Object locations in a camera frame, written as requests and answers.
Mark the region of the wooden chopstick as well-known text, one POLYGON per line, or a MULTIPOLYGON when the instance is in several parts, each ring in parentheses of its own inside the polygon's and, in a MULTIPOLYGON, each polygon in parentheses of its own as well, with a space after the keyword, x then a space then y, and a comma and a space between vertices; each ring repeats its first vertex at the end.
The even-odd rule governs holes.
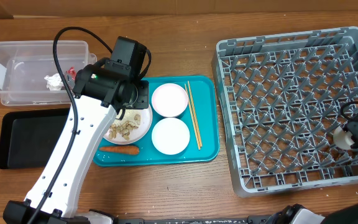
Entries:
POLYGON ((187 90, 188 90, 188 96, 190 97, 189 102, 190 102, 190 111, 192 112, 192 115, 193 115, 193 126, 195 128, 195 135, 196 135, 196 139, 197 139, 198 149, 200 150, 203 145, 202 145, 202 140, 201 140, 200 129, 198 126, 198 120, 197 120, 195 105, 194 105, 194 101, 193 101, 193 95, 191 92, 190 82, 187 82, 187 90))
POLYGON ((188 97, 188 108, 189 108, 189 111, 190 111, 190 116, 191 116, 191 121, 192 121, 193 129, 194 129, 194 133, 195 133, 196 143, 197 143, 197 146, 198 146, 198 150, 200 151, 201 146, 200 146, 200 142, 199 142, 198 135, 197 135, 197 129, 196 129, 195 120, 194 120, 194 117, 193 117, 193 111, 191 109, 190 95, 189 95, 189 92, 188 92, 186 84, 185 84, 185 91, 186 91, 186 94, 187 94, 187 97, 188 97))

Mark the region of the red snack wrapper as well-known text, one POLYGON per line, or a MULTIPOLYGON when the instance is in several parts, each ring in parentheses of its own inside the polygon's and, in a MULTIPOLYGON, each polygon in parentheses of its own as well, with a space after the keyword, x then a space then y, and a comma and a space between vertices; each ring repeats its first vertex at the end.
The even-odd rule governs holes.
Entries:
POLYGON ((70 67, 67 71, 66 71, 66 76, 67 76, 67 80, 70 81, 74 81, 76 78, 76 70, 74 67, 70 67))

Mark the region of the pile of peanut shells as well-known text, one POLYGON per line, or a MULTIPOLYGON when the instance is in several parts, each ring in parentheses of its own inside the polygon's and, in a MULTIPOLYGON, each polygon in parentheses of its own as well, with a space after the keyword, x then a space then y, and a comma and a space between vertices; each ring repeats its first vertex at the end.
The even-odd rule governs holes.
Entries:
POLYGON ((138 129, 141 124, 141 116, 136 115, 133 121, 115 120, 109 127, 108 138, 116 139, 121 136, 125 140, 130 140, 131 132, 138 129))

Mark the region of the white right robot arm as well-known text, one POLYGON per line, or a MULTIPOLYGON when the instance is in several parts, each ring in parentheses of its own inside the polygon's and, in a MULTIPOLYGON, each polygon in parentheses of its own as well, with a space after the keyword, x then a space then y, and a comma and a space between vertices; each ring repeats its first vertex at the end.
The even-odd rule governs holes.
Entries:
MULTIPOLYGON (((334 142, 341 149, 358 149, 358 113, 335 130, 334 142)), ((326 217, 315 214, 299 204, 294 204, 270 216, 266 222, 270 224, 358 224, 358 204, 326 217)))

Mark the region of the grey dishwasher rack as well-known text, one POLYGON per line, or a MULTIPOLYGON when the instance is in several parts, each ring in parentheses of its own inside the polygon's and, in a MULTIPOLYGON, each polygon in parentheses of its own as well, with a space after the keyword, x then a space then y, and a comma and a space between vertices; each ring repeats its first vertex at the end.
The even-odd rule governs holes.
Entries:
POLYGON ((212 67, 238 196, 358 183, 333 141, 358 113, 358 27, 222 40, 212 67))

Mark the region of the pile of rice grains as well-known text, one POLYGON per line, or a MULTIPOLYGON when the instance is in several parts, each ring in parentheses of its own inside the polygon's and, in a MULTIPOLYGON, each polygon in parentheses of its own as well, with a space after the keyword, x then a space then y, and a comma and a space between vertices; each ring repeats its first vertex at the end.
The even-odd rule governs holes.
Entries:
POLYGON ((136 115, 142 116, 144 110, 126 110, 123 121, 133 121, 136 115))

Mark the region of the white tissue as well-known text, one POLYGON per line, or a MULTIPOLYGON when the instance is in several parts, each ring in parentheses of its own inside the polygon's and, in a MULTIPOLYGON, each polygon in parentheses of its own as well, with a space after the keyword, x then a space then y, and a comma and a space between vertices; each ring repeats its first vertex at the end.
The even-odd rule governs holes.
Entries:
POLYGON ((52 76, 45 76, 44 79, 47 81, 47 88, 50 91, 59 91, 63 88, 63 82, 59 75, 59 73, 56 73, 52 76))

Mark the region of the clear plastic waste bin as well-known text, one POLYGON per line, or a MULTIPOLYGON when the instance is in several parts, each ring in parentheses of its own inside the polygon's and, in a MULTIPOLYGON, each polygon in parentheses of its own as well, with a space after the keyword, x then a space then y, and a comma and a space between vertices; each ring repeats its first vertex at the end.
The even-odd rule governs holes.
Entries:
POLYGON ((64 88, 51 90, 45 77, 58 73, 51 40, 0 42, 0 100, 4 106, 70 102, 64 88))

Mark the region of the pale green bowl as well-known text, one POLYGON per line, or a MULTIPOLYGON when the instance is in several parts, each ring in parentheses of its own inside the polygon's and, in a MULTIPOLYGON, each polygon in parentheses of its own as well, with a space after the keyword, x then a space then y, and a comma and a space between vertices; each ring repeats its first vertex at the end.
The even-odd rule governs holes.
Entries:
POLYGON ((184 151, 190 142, 188 126, 177 118, 164 118, 152 130, 152 144, 165 155, 175 155, 184 151))

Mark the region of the pink bowl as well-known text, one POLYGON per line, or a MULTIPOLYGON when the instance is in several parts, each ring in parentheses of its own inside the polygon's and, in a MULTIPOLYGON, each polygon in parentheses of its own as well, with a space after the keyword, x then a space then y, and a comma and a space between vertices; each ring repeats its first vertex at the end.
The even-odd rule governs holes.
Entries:
POLYGON ((166 83, 157 87, 152 93, 152 107, 165 118, 177 117, 188 106, 188 95, 183 87, 166 83))

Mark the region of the orange carrot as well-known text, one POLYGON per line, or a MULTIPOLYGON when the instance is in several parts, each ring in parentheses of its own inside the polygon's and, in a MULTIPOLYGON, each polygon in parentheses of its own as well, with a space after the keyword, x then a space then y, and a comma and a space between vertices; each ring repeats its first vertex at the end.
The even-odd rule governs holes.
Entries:
POLYGON ((104 146, 99 148, 100 151, 104 152, 113 152, 113 153, 119 153, 119 154, 127 154, 127 155, 138 155, 140 152, 140 149, 137 146, 104 146))

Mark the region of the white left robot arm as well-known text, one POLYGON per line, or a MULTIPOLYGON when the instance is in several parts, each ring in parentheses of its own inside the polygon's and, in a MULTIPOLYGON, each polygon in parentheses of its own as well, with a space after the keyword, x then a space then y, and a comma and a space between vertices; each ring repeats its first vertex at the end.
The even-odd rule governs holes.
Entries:
POLYGON ((118 37, 111 56, 77 71, 67 121, 42 174, 24 201, 9 201, 6 223, 114 223, 105 212, 78 213, 84 179, 96 150, 117 117, 126 110, 149 106, 150 50, 139 42, 118 37))

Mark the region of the teal serving tray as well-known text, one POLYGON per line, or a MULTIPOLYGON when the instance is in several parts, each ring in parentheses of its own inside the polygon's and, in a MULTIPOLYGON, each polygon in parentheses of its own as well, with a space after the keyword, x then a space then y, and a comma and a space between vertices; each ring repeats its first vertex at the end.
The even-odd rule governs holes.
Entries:
POLYGON ((166 83, 175 83, 182 87, 187 83, 190 84, 200 129, 201 149, 198 149, 196 143, 190 112, 185 110, 178 118, 189 127, 191 138, 183 152, 171 156, 162 154, 152 144, 152 131, 148 130, 144 137, 134 143, 140 149, 138 155, 132 156, 97 150, 93 162, 101 167, 117 167, 182 164, 213 160, 219 153, 220 145, 216 97, 212 80, 206 76, 196 75, 148 78, 147 81, 149 82, 150 93, 166 83))

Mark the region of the black plastic tray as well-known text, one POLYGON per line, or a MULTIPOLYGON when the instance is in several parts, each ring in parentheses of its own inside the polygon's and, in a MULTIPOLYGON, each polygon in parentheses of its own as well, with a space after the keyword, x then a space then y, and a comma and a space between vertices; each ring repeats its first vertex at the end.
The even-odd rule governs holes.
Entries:
POLYGON ((7 113, 1 126, 0 169, 46 166, 68 114, 68 108, 7 113))

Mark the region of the white paper cup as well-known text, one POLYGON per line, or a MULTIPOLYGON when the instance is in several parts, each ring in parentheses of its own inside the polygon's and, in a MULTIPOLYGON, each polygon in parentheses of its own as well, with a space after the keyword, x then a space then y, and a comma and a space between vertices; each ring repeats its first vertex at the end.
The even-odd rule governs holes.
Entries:
POLYGON ((345 131, 341 126, 338 126, 333 134, 334 144, 342 150, 351 150, 351 146, 354 144, 352 140, 352 133, 345 131))

